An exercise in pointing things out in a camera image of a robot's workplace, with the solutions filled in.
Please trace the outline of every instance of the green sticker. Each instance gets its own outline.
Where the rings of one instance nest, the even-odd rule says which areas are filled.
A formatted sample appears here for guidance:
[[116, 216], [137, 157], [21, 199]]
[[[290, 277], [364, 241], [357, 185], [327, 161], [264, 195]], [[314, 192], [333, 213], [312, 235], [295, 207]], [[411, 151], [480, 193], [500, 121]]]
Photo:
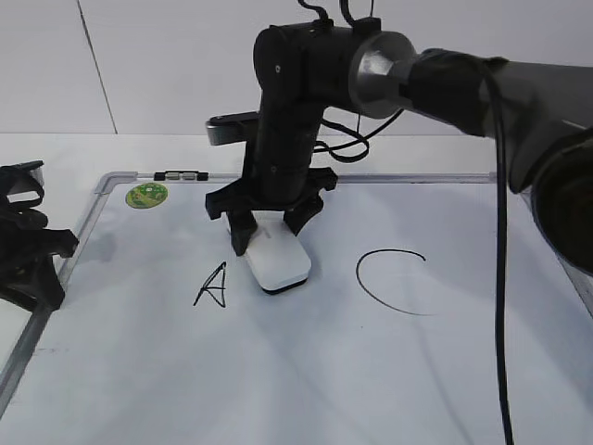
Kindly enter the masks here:
[[140, 184], [128, 192], [126, 204], [133, 209], [152, 209], [167, 199], [168, 195], [167, 187], [162, 184]]

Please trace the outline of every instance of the whiteboard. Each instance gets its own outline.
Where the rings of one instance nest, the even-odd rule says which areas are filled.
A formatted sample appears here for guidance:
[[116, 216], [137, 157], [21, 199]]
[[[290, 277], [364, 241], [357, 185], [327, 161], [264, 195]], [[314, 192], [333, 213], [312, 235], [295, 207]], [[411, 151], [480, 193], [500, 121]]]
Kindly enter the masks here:
[[[503, 443], [493, 184], [339, 184], [299, 236], [309, 281], [264, 294], [211, 222], [220, 184], [108, 196], [0, 421], [0, 443]], [[414, 250], [426, 258], [383, 253]], [[226, 261], [226, 308], [198, 289]], [[510, 197], [508, 366], [517, 443], [593, 442], [593, 321]]]

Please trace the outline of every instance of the cable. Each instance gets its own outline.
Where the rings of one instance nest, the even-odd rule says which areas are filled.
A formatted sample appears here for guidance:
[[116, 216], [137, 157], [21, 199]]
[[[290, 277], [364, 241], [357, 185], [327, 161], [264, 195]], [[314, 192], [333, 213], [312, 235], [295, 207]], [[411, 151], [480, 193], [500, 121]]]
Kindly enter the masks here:
[[325, 8], [323, 6], [310, 5], [305, 0], [297, 0], [297, 1], [305, 9], [315, 11], [319, 15], [319, 20], [326, 21], [329, 19], [329, 16], [327, 15], [327, 11], [325, 10]]
[[360, 139], [356, 139], [356, 140], [354, 140], [352, 142], [348, 142], [348, 143], [342, 144], [340, 146], [328, 146], [323, 141], [317, 141], [315, 143], [315, 145], [316, 146], [321, 146], [322, 148], [315, 148], [313, 150], [313, 153], [328, 153], [328, 152], [332, 152], [332, 151], [343, 150], [344, 148], [350, 148], [351, 146], [356, 146], [358, 144], [362, 144], [363, 141], [367, 141], [368, 142], [372, 137], [376, 136], [377, 134], [379, 134], [380, 132], [382, 132], [385, 128], [387, 128], [389, 125], [391, 125], [393, 122], [395, 122], [396, 119], [399, 116], [401, 116], [401, 113], [403, 113], [403, 112], [404, 112], [403, 108], [399, 109], [396, 112], [396, 114], [394, 114], [392, 117], [390, 117], [383, 124], [379, 125], [372, 132], [370, 132], [366, 136], [361, 136]]
[[317, 141], [315, 143], [316, 146], [323, 146], [323, 150], [327, 151], [330, 154], [330, 156], [332, 158], [334, 158], [335, 160], [337, 160], [339, 162], [346, 163], [346, 164], [351, 164], [354, 162], [358, 162], [359, 160], [363, 160], [367, 156], [369, 156], [369, 150], [371, 148], [371, 144], [369, 144], [369, 141], [367, 139], [365, 139], [364, 136], [362, 134], [360, 134], [359, 132], [355, 132], [354, 130], [346, 127], [346, 125], [342, 125], [341, 123], [328, 121], [326, 119], [322, 120], [322, 125], [327, 128], [331, 128], [332, 130], [337, 130], [338, 132], [342, 132], [344, 134], [347, 134], [348, 136], [354, 137], [355, 145], [356, 144], [364, 144], [365, 145], [365, 149], [358, 155], [342, 156], [342, 155], [338, 155], [337, 153], [335, 153], [335, 150], [332, 147], [328, 146], [326, 143], [324, 143], [322, 141]]
[[340, 12], [342, 12], [342, 17], [347, 22], [347, 24], [354, 27], [356, 21], [350, 13], [350, 3], [348, 0], [340, 0]]
[[496, 272], [496, 310], [495, 344], [498, 375], [498, 401], [502, 427], [507, 445], [514, 445], [512, 436], [511, 409], [507, 388], [507, 364], [505, 359], [505, 304], [506, 304], [506, 268], [507, 268], [507, 160], [506, 137], [502, 115], [500, 90], [492, 72], [483, 60], [465, 55], [465, 59], [474, 65], [484, 77], [490, 96], [492, 116], [495, 126], [497, 146], [497, 272]]

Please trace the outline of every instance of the whiteboard eraser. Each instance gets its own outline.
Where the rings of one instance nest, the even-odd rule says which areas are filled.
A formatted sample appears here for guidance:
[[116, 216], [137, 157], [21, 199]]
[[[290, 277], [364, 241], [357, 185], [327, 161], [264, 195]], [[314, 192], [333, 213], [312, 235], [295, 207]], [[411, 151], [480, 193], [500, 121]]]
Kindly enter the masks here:
[[261, 288], [279, 294], [309, 278], [311, 260], [283, 220], [260, 218], [258, 230], [245, 252], [247, 263]]

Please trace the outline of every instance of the white wall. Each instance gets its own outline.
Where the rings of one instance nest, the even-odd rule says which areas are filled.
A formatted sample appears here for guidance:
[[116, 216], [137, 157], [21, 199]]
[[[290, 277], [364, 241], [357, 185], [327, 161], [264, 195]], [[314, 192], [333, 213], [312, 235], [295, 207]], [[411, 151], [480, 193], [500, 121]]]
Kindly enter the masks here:
[[0, 132], [113, 132], [76, 0], [0, 3]]
[[[318, 3], [339, 18], [337, 0]], [[361, 16], [370, 1], [351, 3]], [[251, 55], [258, 32], [314, 17], [297, 0], [81, 5], [115, 122], [125, 134], [203, 134], [212, 115], [257, 108]], [[591, 0], [376, 0], [375, 11], [385, 29], [406, 33], [418, 49], [593, 65]], [[76, 0], [5, 0], [0, 57], [0, 132], [113, 132]], [[332, 117], [354, 123], [345, 113]], [[412, 115], [389, 132], [455, 133]]]
[[[339, 17], [337, 0], [317, 3]], [[351, 0], [356, 14], [369, 3]], [[82, 8], [116, 122], [132, 134], [201, 134], [210, 116], [257, 108], [251, 57], [258, 32], [314, 17], [297, 0], [82, 0]], [[376, 13], [418, 49], [593, 64], [591, 0], [376, 0]], [[391, 129], [452, 132], [411, 115]]]

